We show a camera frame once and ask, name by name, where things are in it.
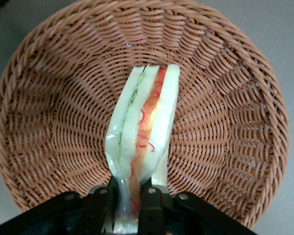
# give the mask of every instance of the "screw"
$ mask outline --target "screw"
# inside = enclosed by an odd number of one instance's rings
[[[180,199],[182,199],[182,200],[187,200],[188,199],[188,196],[186,194],[180,194],[178,197]]]
[[[74,199],[75,198],[75,195],[73,194],[73,193],[71,193],[71,194],[69,194],[69,195],[67,195],[66,197],[65,197],[65,200],[66,201],[70,201],[70,200],[72,200],[72,199]]]
[[[104,188],[104,189],[100,190],[99,193],[100,194],[106,194],[107,193],[107,190]]]
[[[150,194],[154,194],[154,193],[156,193],[156,189],[154,189],[154,188],[150,188],[150,189],[148,189],[148,192],[149,192]]]

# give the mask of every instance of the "red chili strip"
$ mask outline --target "red chili strip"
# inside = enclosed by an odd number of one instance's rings
[[[143,114],[142,119],[140,120],[140,122],[138,124],[141,124],[142,121],[145,119],[145,112],[141,109],[141,112]]]
[[[144,139],[144,140],[148,140],[148,138],[147,138],[146,136],[141,135],[141,134],[137,134],[137,137],[142,138],[142,139]]]
[[[160,93],[157,91],[154,91],[155,96],[151,96],[150,98],[158,98],[160,96]]]
[[[139,211],[139,205],[138,205],[138,203],[136,202],[136,200],[134,200],[134,198],[130,198],[130,201],[131,201],[131,203],[133,204],[133,212],[134,212],[134,214],[137,214],[138,213],[138,211]]]
[[[152,152],[154,152],[155,151],[155,146],[150,142],[149,142],[149,145],[152,147]]]

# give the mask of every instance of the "gray floor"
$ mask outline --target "gray floor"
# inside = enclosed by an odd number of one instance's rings
[[[0,10],[0,76],[25,35],[73,0],[10,0]],[[294,235],[294,0],[202,0],[239,26],[268,57],[290,117],[291,149],[282,187],[253,228],[259,235]],[[0,178],[0,223],[18,215]]]

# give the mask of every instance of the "wicker basket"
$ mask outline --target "wicker basket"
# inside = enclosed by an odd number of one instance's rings
[[[24,212],[106,184],[104,137],[133,66],[178,63],[169,189],[251,228],[285,173],[288,117],[265,56],[189,0],[87,0],[41,23],[0,81],[0,172]]]

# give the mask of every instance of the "wicker weave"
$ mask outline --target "wicker weave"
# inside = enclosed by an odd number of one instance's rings
[[[170,192],[251,228],[285,173],[283,96],[253,42],[189,0],[79,1],[27,35],[0,81],[0,172],[17,206],[106,184],[103,141],[132,67],[170,63],[181,67]]]

